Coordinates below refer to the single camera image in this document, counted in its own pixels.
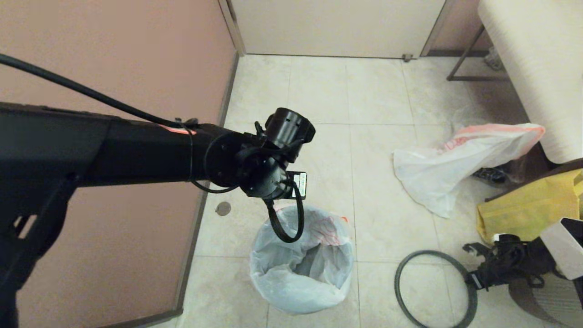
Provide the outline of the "white bag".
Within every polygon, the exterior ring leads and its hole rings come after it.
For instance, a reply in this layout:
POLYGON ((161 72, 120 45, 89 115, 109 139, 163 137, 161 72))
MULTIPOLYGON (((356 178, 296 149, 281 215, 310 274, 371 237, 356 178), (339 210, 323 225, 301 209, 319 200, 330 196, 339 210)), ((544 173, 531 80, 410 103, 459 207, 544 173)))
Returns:
POLYGON ((538 124, 469 125, 440 147, 397 149, 394 172, 416 203, 449 218, 463 180, 480 168, 522 158, 544 134, 538 124))

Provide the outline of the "yellow fabric bag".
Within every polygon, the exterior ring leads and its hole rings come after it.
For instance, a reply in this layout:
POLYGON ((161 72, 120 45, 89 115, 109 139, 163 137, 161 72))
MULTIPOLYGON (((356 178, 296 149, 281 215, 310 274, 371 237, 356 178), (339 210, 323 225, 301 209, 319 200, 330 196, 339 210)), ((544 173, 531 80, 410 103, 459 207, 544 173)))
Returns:
POLYGON ((533 181, 477 206, 477 232, 492 245, 506 233, 532 241, 562 218, 583 220, 583 169, 533 181))

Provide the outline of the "clear bag with dark contents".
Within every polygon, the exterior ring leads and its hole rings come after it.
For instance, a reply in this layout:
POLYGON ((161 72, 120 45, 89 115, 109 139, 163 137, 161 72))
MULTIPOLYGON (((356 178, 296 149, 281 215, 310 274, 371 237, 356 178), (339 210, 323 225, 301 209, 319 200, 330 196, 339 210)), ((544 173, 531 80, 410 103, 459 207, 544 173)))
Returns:
POLYGON ((472 177, 491 185, 516 185, 525 179, 525 158, 518 158, 491 168, 480 168, 472 177))

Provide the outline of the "grey ribbed round pad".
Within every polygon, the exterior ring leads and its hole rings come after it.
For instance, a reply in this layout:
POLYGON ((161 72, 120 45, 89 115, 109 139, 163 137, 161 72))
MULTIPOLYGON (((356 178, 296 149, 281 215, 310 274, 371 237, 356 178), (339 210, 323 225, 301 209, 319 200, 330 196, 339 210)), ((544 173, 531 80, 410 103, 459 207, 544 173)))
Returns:
POLYGON ((542 276, 543 288, 531 288, 525 280, 509 285, 514 302, 529 315, 546 323, 568 328, 583 328, 583 306, 573 282, 553 274, 542 276))

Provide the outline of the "dark grey baseboard strip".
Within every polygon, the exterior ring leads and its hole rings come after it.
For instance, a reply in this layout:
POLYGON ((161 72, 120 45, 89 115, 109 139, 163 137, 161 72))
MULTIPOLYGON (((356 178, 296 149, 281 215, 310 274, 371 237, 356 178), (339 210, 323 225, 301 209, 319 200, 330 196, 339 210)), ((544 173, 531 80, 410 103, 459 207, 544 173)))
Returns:
MULTIPOLYGON (((219 116, 219 126, 225 126, 225 120, 228 113, 228 108, 230 104, 230 97, 233 90, 233 85, 235 83, 236 71, 239 65, 239 59, 242 55, 235 51, 233 55, 233 63, 230 69, 230 77, 228 83, 225 88, 225 93, 223 96, 222 104, 221 104, 221 111, 219 116)), ((187 292, 187 285, 188 285, 188 278, 191 272, 192 261, 194 258, 196 243, 198 239, 198 234, 200 231, 200 226, 202 222, 202 218, 205 211, 206 200, 208 197, 208 193, 205 191, 201 191, 198 189, 199 195, 198 199, 196 200, 195 206, 195 216, 194 222, 191 227, 191 235, 189 240, 189 249, 187 255, 184 257, 182 263, 182 272, 178 282, 178 286, 176 289, 176 297, 173 303, 173 307, 169 311, 161 312, 156 315, 151 316, 144 316, 142 318, 129 320, 125 322, 118 322, 112 323, 109 325, 100 326, 98 328, 151 328, 152 326, 159 325, 159 324, 166 324, 175 318, 180 317, 184 312, 184 300, 185 295, 187 292)))

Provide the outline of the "white door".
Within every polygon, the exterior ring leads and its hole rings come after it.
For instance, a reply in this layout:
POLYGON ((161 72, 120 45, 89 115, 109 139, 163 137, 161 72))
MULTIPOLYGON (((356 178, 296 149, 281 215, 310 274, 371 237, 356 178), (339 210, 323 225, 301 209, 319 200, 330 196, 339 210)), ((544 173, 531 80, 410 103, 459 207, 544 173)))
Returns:
POLYGON ((248 54, 420 56, 446 0, 227 0, 248 54))

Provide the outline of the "small clear plastic wrapper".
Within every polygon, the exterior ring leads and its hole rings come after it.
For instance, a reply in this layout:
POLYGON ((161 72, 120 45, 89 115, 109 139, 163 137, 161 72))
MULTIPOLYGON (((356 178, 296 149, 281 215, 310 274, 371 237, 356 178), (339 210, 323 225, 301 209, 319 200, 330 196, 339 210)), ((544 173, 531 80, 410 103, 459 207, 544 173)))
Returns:
POLYGON ((483 62, 494 71, 501 71, 504 69, 504 64, 495 46, 489 48, 488 53, 483 58, 483 62))

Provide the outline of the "grey door frame post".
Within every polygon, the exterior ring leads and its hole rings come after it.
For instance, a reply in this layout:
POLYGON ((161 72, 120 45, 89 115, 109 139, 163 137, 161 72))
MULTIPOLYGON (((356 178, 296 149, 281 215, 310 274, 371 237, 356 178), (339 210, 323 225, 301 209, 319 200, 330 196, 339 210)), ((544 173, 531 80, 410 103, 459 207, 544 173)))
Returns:
POLYGON ((217 0, 223 14, 225 24, 229 31, 231 40, 235 46, 236 52, 239 56, 246 55, 245 45, 242 39, 242 34, 237 23, 235 9, 231 0, 217 0))
POLYGON ((452 8, 456 2, 457 0, 445 0, 443 8, 440 10, 439 16, 437 17, 435 24, 431 29, 429 37, 425 42, 425 45, 421 50, 419 57, 425 57, 429 54, 429 51, 435 45, 435 42, 439 37, 441 30, 443 29, 446 19, 448 18, 448 16, 450 16, 450 12, 452 11, 452 8))

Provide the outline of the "dark metal table frame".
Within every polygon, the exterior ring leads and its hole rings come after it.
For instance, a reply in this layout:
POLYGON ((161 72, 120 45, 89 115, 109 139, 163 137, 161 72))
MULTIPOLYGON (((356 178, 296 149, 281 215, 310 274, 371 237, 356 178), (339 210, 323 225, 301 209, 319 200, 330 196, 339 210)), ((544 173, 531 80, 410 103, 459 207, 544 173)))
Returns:
POLYGON ((458 76, 457 72, 464 64, 466 58, 468 58, 469 53, 474 48, 475 44, 478 42, 481 35, 483 35, 485 31, 484 25, 480 25, 478 31, 473 36, 472 41, 470 44, 465 48, 464 52, 458 59, 458 62, 453 66, 453 69, 450 71, 446 80, 449 82, 508 82, 510 78, 508 76, 458 76))

